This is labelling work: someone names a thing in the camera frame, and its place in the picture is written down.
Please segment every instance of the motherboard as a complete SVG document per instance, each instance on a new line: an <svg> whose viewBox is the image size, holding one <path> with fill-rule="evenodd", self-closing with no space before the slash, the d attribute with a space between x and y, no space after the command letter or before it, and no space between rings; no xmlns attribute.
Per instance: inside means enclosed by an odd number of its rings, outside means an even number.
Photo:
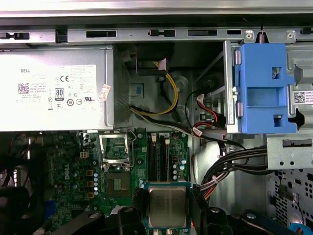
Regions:
<svg viewBox="0 0 313 235"><path fill-rule="evenodd" d="M134 189L146 182L190 181L188 137L179 132L137 129L51 138L45 161L45 220L51 222L51 231L85 211L109 216L115 207L130 205Z"/></svg>

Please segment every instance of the screw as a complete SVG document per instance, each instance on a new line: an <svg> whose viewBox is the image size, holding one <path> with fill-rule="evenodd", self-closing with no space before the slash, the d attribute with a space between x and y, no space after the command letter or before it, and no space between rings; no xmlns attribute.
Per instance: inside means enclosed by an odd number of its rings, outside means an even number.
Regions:
<svg viewBox="0 0 313 235"><path fill-rule="evenodd" d="M247 33L247 34L246 34L246 38L252 39L252 33Z"/></svg>
<svg viewBox="0 0 313 235"><path fill-rule="evenodd" d="M91 214L91 215L89 216L90 219L95 219L95 218L97 218L97 217L98 217L98 214Z"/></svg>
<svg viewBox="0 0 313 235"><path fill-rule="evenodd" d="M218 208L212 208L211 211L212 211L213 213L219 213L219 212L220 212L220 209L218 209Z"/></svg>
<svg viewBox="0 0 313 235"><path fill-rule="evenodd" d="M256 218L256 216L255 216L254 214L251 214L251 213L246 214L246 216L247 216L247 218L249 218L249 219L255 219L255 218Z"/></svg>

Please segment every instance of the gray metal frame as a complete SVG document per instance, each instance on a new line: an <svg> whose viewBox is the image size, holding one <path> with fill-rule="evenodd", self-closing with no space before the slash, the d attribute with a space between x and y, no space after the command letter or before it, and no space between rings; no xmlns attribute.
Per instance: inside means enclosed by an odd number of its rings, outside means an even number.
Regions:
<svg viewBox="0 0 313 235"><path fill-rule="evenodd" d="M217 15L312 13L309 0L54 0L34 4L6 1L0 17L123 16L123 15Z"/></svg>

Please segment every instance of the cable tie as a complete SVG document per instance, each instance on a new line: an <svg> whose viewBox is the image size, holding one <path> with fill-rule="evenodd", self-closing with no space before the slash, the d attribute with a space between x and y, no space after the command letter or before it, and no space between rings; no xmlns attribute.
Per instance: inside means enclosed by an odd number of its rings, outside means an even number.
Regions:
<svg viewBox="0 0 313 235"><path fill-rule="evenodd" d="M218 184L219 182L216 179L217 179L217 177L215 175L213 175L212 180L215 182L215 184Z"/></svg>

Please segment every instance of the barcode sticker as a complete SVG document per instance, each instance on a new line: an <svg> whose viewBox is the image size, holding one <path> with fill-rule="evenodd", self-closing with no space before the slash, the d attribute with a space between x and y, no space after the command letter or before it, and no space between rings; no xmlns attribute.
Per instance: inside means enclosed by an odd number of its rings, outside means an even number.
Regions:
<svg viewBox="0 0 313 235"><path fill-rule="evenodd" d="M295 105L313 104L313 91L293 92L293 100Z"/></svg>
<svg viewBox="0 0 313 235"><path fill-rule="evenodd" d="M197 129L196 127L192 128L192 131L197 135L197 136L201 136L203 134L203 132L199 129Z"/></svg>
<svg viewBox="0 0 313 235"><path fill-rule="evenodd" d="M104 102L107 101L110 89L111 89L111 86L104 84L100 92L99 99Z"/></svg>
<svg viewBox="0 0 313 235"><path fill-rule="evenodd" d="M201 94L197 97L197 101L200 102L200 104L203 104L204 94Z"/></svg>

